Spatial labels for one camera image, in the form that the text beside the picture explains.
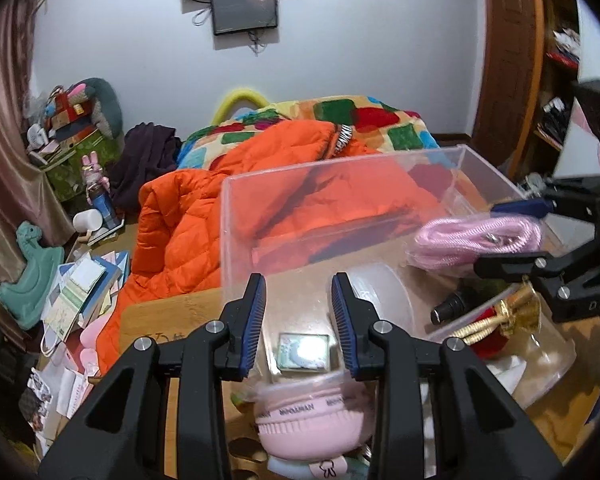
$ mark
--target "pink curtain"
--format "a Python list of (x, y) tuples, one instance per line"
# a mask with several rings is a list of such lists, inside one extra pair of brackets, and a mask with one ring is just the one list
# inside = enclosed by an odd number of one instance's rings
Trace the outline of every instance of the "pink curtain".
[(46, 176), (27, 158), (21, 133), (29, 94), (34, 12), (38, 0), (10, 0), (0, 12), (0, 282), (15, 282), (25, 261), (15, 230), (28, 220), (43, 242), (59, 246), (74, 229)]

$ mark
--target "stuffed animal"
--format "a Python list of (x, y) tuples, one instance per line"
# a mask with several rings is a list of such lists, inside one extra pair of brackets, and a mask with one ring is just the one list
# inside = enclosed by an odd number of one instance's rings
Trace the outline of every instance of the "stuffed animal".
[(89, 188), (94, 184), (101, 184), (109, 192), (109, 179), (104, 175), (104, 170), (98, 163), (98, 154), (91, 152), (90, 155), (82, 156), (82, 180), (87, 189), (87, 202), (91, 204), (89, 198)]

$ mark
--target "cable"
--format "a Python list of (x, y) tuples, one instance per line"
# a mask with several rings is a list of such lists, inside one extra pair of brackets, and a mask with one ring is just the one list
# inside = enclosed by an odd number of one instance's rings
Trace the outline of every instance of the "cable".
[(539, 222), (526, 216), (437, 218), (416, 233), (408, 260), (424, 270), (449, 270), (471, 265), (481, 254), (537, 251), (541, 244)]
[[(198, 18), (203, 14), (205, 15), (205, 17), (199, 20)], [(209, 16), (211, 16), (211, 5), (196, 12), (193, 15), (193, 18), (191, 19), (191, 23), (193, 23), (196, 27), (200, 27), (201, 25), (204, 25), (206, 23), (206, 20), (209, 19)]]
[(255, 28), (253, 30), (247, 31), (247, 35), (251, 40), (251, 43), (253, 43), (249, 45), (249, 48), (256, 56), (258, 56), (258, 54), (263, 53), (264, 49), (267, 47), (266, 44), (260, 42), (261, 34), (263, 32), (264, 31), (261, 28)]
[(199, 3), (199, 4), (211, 5), (211, 0), (209, 0), (208, 2), (206, 2), (205, 0), (192, 0), (192, 1)]

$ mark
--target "colorful blanket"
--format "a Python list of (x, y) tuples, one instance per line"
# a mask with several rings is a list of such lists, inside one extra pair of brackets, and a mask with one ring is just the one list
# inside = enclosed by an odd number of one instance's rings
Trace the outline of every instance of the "colorful blanket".
[(191, 134), (177, 159), (179, 170), (214, 170), (222, 157), (269, 126), (289, 119), (316, 119), (353, 127), (353, 136), (379, 152), (437, 148), (416, 112), (398, 110), (373, 97), (337, 96), (270, 104)]

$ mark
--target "green dinosaur toy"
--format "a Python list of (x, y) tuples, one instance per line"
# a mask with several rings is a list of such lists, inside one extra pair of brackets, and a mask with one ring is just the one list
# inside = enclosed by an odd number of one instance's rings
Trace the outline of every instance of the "green dinosaur toy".
[(16, 231), (16, 240), (27, 260), (17, 283), (0, 284), (0, 302), (13, 315), (23, 330), (29, 330), (40, 321), (46, 295), (51, 289), (58, 265), (64, 259), (62, 247), (42, 248), (38, 240), (42, 230), (23, 222)]

